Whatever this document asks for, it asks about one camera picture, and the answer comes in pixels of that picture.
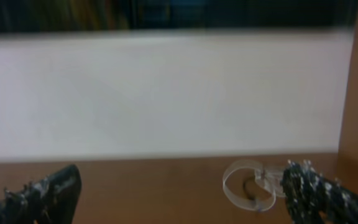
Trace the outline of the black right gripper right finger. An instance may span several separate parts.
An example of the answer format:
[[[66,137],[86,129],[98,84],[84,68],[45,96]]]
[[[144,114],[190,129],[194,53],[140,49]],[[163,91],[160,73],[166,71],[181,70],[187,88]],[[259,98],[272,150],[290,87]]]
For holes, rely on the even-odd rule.
[[[358,224],[358,195],[317,173],[310,161],[288,161],[280,181],[295,224]]]

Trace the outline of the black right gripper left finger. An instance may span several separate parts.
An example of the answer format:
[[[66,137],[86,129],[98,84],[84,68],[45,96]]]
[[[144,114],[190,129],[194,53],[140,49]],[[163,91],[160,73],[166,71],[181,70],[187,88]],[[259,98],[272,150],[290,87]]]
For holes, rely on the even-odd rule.
[[[0,224],[71,224],[81,188],[80,171],[70,164],[20,191],[4,189]]]

